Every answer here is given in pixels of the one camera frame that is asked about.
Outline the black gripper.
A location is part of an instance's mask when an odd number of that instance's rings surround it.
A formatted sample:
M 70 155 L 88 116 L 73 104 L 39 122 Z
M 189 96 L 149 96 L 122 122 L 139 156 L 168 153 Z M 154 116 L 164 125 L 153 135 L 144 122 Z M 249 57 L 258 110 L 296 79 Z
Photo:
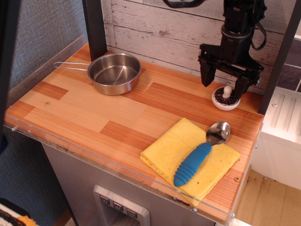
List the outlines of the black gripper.
M 263 66 L 251 58 L 254 27 L 247 27 L 244 32 L 232 32 L 222 26 L 221 44 L 201 44 L 198 60 L 202 84 L 207 87 L 215 78 L 216 70 L 237 78 L 233 91 L 233 100 L 238 101 L 248 88 L 257 85 Z

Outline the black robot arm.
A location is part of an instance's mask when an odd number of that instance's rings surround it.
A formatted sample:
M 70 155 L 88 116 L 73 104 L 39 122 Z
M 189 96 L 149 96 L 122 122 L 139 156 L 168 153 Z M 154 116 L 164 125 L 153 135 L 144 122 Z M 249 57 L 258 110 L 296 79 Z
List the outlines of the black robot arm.
M 255 47 L 253 34 L 256 27 L 266 34 L 260 24 L 266 9 L 262 0 L 224 2 L 225 21 L 221 28 L 221 44 L 200 45 L 200 73 L 205 87 L 214 81 L 217 70 L 237 78 L 231 94 L 234 101 L 238 101 L 250 86 L 258 84 L 264 68 L 251 58 L 249 50 Z

